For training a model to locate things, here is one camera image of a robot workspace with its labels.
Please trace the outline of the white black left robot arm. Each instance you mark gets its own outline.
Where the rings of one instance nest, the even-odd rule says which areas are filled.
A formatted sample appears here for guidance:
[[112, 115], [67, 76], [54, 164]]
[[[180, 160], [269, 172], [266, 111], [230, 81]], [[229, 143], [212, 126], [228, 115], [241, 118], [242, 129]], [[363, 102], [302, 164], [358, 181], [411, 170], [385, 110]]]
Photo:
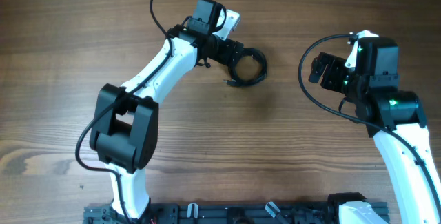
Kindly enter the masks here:
[[160, 52], [132, 79], [99, 91], [90, 148], [112, 179], [111, 219], [143, 222], [150, 208], [145, 166], [158, 142], [160, 104], [196, 66], [213, 59], [231, 66], [243, 45], [229, 39], [240, 14], [213, 0], [198, 0], [193, 15], [165, 33]]

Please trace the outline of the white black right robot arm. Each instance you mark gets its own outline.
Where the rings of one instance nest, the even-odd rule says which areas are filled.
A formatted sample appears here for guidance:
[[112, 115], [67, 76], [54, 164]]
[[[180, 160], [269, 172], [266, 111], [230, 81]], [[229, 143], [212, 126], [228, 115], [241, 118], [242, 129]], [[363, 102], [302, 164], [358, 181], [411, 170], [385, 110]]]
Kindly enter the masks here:
[[399, 47], [387, 37], [345, 34], [347, 58], [321, 52], [309, 82], [344, 95], [355, 116], [307, 98], [336, 116], [366, 126], [387, 167], [403, 223], [440, 222], [440, 177], [433, 162], [427, 117], [416, 93], [399, 88]]

